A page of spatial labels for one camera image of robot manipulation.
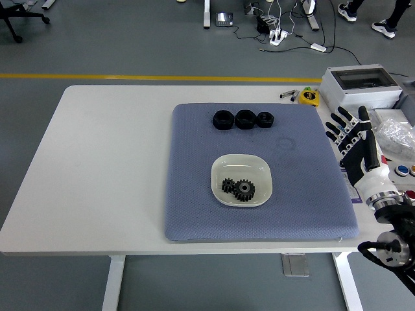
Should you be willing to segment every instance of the square ceramic bowl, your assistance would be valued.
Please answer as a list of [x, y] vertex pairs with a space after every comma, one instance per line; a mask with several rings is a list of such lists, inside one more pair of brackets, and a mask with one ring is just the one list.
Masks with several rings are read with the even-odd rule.
[[[230, 178], [234, 182], [246, 179], [255, 186], [255, 193], [247, 202], [239, 201], [232, 193], [222, 190], [222, 182]], [[228, 206], [256, 207], [264, 204], [272, 194], [271, 170], [267, 162], [250, 154], [226, 154], [212, 165], [211, 188], [219, 202]]]

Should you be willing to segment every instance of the black hex nut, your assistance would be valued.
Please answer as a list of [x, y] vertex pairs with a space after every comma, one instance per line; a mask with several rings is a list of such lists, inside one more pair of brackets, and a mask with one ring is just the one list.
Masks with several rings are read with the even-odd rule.
[[235, 116], [235, 124], [241, 130], [250, 130], [255, 125], [257, 116], [250, 110], [239, 110]]
[[269, 112], [260, 112], [256, 121], [260, 128], [270, 128], [274, 123], [274, 116]]
[[231, 129], [234, 120], [235, 117], [230, 111], [219, 110], [216, 111], [215, 115], [213, 116], [212, 123], [218, 130], [224, 131]]

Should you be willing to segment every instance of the plastic bag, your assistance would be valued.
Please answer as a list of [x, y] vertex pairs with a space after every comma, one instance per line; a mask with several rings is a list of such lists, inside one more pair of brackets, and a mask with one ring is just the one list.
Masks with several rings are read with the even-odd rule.
[[415, 135], [410, 126], [388, 119], [377, 127], [375, 136], [385, 157], [415, 161]]

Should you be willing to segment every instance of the blue button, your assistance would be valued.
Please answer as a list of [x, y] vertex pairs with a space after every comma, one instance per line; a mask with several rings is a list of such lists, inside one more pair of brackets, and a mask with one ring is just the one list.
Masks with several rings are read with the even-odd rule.
[[399, 176], [406, 176], [409, 174], [409, 168], [407, 168], [405, 165], [399, 165], [395, 168], [395, 173]]

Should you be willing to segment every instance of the gray padded mat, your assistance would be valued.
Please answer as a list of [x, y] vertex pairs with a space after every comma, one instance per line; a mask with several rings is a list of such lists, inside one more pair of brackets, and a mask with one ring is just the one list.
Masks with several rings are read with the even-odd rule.
[[[269, 129], [219, 131], [216, 111], [274, 115]], [[211, 166], [225, 154], [264, 159], [273, 192], [258, 207], [229, 207], [211, 190]], [[182, 104], [172, 114], [165, 205], [169, 240], [321, 240], [359, 230], [351, 199], [316, 108], [295, 104]]]

